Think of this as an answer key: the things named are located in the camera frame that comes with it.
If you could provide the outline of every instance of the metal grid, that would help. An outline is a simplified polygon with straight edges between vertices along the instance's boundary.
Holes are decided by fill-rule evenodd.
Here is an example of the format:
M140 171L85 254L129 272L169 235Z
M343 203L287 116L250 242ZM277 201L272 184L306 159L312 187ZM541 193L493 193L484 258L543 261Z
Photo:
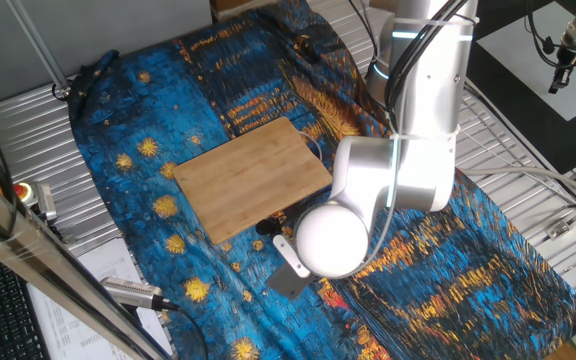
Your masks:
M474 97L465 96L459 120L462 131L457 137L458 167L491 169L508 167L509 162L514 166L543 168L508 127L491 116ZM507 173L472 179L576 290L576 226L555 240L550 240L546 234L550 225L574 210L576 200L556 182L538 181L526 174Z
M55 226L75 256L120 236L50 86L0 103L0 143L15 182L50 184Z

